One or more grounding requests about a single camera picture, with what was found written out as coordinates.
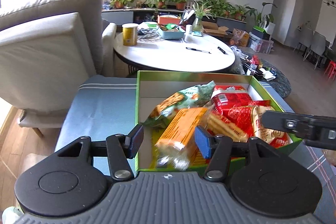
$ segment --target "clear plastic storage bin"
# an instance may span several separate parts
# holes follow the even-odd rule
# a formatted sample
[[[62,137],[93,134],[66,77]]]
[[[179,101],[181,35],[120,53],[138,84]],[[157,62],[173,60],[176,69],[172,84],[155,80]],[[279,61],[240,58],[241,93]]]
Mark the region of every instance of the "clear plastic storage bin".
[[[263,40],[250,32],[250,48],[255,52],[267,53],[271,52],[273,47],[272,40]]]

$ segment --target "silver bolt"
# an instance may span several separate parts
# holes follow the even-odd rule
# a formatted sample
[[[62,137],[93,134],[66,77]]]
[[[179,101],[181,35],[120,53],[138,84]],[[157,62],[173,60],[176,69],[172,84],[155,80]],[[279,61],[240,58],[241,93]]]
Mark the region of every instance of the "silver bolt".
[[[288,128],[294,128],[294,127],[295,127],[295,124],[294,124],[294,122],[287,122],[286,126],[287,126]]]
[[[329,130],[328,139],[330,139],[330,140],[335,140],[336,139],[336,131],[335,130]]]
[[[128,179],[131,176],[131,172],[129,172],[128,170],[118,170],[117,172],[114,173],[114,176],[117,179]]]
[[[207,177],[210,179],[220,179],[223,177],[223,174],[219,170],[213,170],[207,172]]]

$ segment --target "yellow canister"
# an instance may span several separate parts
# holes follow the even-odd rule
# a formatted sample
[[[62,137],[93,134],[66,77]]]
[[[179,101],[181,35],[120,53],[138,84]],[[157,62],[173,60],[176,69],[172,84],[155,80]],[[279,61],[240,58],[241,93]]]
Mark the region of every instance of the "yellow canister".
[[[138,24],[123,24],[123,44],[124,46],[135,46],[138,40]]]

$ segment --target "sofa leg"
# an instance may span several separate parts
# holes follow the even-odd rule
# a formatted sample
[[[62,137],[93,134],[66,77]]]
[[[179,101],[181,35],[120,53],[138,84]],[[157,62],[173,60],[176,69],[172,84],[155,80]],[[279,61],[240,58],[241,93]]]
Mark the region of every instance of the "sofa leg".
[[[39,130],[38,128],[33,127],[33,130],[37,134],[37,136],[39,136],[40,138],[44,137],[43,134],[42,134],[42,132],[41,132],[41,130]]]

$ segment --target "tv stand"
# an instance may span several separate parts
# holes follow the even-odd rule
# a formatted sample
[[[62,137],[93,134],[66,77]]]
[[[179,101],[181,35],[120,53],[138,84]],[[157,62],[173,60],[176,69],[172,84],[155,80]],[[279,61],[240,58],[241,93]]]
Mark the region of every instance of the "tv stand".
[[[147,21],[151,21],[150,18],[152,16],[156,16],[156,13],[165,13],[178,16],[182,15],[183,11],[176,9],[124,8],[103,10],[101,16],[107,21],[113,22],[117,24],[117,26],[121,26],[125,23],[139,23],[139,21],[144,20],[145,18]],[[246,22],[235,20],[233,18],[217,17],[213,20],[204,17],[203,21],[216,22],[219,27],[228,27],[229,31],[233,31],[233,29],[245,30],[246,28]]]

